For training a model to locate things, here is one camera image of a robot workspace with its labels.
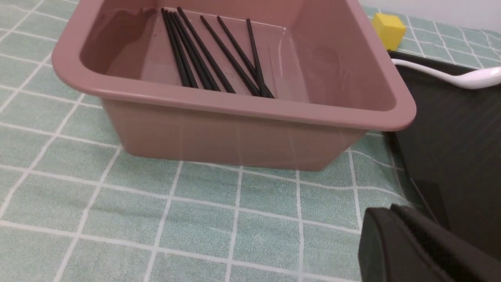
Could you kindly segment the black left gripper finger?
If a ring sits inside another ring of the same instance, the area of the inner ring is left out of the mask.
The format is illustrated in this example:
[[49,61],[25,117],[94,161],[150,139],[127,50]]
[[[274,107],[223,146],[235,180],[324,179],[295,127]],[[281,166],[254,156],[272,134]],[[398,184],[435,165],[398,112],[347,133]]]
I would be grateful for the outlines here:
[[500,261],[414,208],[365,210],[358,261],[364,282],[499,282]]

